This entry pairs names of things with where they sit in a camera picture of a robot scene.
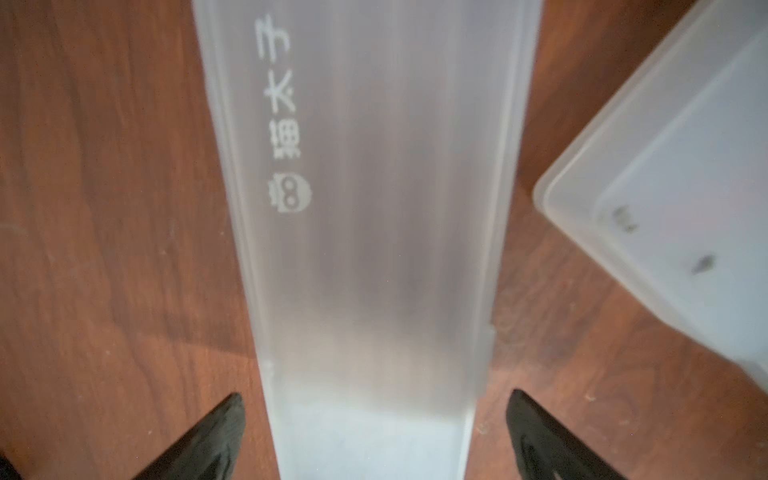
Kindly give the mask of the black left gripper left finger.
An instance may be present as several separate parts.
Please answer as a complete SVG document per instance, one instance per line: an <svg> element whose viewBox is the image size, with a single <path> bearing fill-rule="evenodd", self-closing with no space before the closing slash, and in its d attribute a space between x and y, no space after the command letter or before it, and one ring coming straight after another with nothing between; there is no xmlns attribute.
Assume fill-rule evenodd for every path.
<svg viewBox="0 0 768 480"><path fill-rule="evenodd" d="M135 479L231 479L245 426L243 398L232 392Z"/></svg>

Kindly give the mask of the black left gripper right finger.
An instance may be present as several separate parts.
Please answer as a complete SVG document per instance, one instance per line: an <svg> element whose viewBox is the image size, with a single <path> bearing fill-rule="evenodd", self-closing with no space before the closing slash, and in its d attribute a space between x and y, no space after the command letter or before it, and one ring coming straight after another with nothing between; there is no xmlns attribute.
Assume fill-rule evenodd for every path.
<svg viewBox="0 0 768 480"><path fill-rule="evenodd" d="M624 479L523 390L512 391L505 418L523 479Z"/></svg>

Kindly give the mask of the clear pencil case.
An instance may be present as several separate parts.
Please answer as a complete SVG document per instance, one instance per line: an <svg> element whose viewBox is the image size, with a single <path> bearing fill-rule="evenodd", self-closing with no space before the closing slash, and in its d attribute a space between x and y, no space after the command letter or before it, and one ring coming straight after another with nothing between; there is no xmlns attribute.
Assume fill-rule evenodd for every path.
<svg viewBox="0 0 768 480"><path fill-rule="evenodd" d="M766 3L695 3L533 200L661 321L765 387Z"/></svg>

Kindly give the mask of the clear pencil case rounded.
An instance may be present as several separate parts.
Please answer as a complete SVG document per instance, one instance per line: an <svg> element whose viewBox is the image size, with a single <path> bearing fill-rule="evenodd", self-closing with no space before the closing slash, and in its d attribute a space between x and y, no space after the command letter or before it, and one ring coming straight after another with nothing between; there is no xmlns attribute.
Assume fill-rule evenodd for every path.
<svg viewBox="0 0 768 480"><path fill-rule="evenodd" d="M197 1L284 479L460 479L539 1Z"/></svg>

